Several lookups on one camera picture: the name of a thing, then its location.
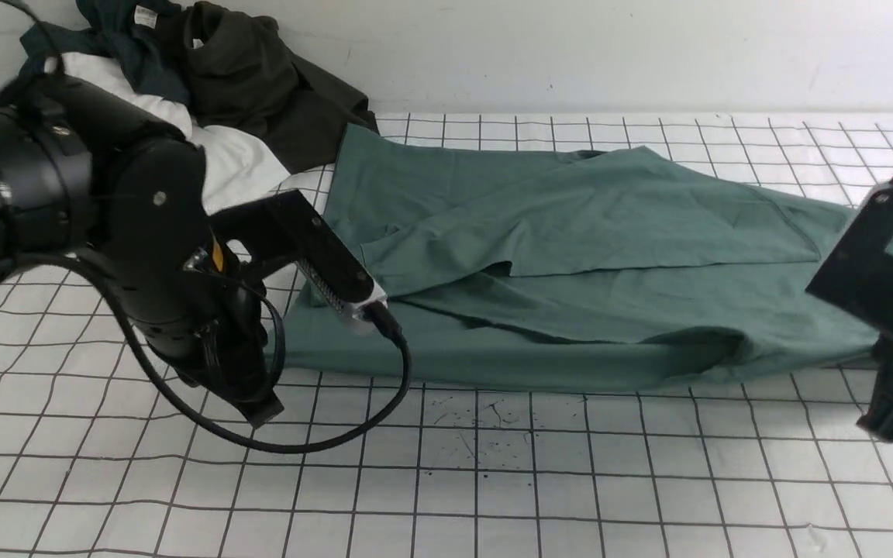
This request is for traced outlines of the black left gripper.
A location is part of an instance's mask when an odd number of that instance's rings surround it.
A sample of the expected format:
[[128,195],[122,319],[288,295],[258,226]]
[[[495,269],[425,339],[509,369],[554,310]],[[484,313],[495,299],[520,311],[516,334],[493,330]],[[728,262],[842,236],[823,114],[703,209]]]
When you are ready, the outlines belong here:
[[265,360],[264,284],[237,285],[242,264],[213,236],[201,202],[176,193],[152,205],[127,170],[178,145],[189,146],[160,137],[118,154],[103,181],[104,230],[79,254],[102,269],[157,357],[259,429],[284,410],[275,393],[283,364]]

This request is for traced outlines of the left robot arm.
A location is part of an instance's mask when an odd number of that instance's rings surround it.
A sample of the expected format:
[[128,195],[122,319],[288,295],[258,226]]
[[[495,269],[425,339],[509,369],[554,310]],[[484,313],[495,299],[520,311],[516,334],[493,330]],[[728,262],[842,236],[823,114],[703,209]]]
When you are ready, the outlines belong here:
[[128,342],[253,427],[283,409],[282,363],[266,363],[266,290],[251,263],[266,200],[206,211],[205,150],[178,127],[76,77],[18,78],[0,91],[0,284],[72,264],[96,283]]

